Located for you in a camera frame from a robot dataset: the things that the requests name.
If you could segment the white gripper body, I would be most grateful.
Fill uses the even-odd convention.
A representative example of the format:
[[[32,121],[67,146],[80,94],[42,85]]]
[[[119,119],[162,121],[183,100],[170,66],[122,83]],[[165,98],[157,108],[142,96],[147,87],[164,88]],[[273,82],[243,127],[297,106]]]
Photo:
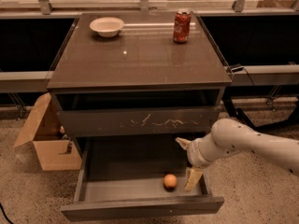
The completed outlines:
[[[193,167],[207,168],[214,161],[214,142],[208,138],[197,138],[187,148],[188,161]]]

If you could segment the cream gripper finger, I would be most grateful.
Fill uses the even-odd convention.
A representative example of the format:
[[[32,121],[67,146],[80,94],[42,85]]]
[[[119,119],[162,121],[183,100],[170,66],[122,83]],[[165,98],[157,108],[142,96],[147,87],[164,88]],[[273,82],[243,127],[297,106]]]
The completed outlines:
[[[190,140],[187,140],[187,139],[184,139],[184,138],[180,138],[180,137],[177,137],[176,138],[176,142],[184,149],[184,150],[187,150],[188,149],[188,146],[190,144]]]
[[[200,168],[188,167],[186,169],[186,182],[185,182],[185,190],[187,192],[192,191],[196,184],[199,182],[200,178],[203,175],[203,171]]]

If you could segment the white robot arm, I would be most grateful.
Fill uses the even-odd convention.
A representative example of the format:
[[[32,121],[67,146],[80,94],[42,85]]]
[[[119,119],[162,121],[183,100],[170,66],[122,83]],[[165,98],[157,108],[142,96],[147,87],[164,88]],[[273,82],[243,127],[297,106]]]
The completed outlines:
[[[210,133],[192,141],[177,137],[176,141],[187,152],[191,167],[186,169],[185,190],[192,191],[203,175],[203,170],[217,159],[228,158],[240,151],[251,151],[299,175],[299,141],[258,133],[234,119],[219,119]]]

